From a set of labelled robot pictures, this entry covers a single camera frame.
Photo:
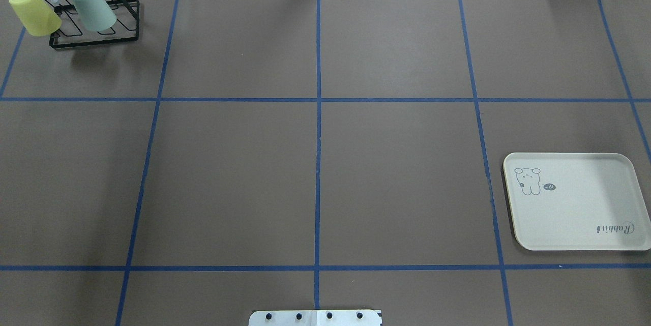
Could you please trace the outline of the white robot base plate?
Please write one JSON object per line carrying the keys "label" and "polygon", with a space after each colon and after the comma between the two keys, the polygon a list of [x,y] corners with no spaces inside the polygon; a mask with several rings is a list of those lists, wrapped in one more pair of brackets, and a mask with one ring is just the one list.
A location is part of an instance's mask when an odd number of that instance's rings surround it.
{"label": "white robot base plate", "polygon": [[261,310],[251,314],[249,325],[382,325],[380,310]]}

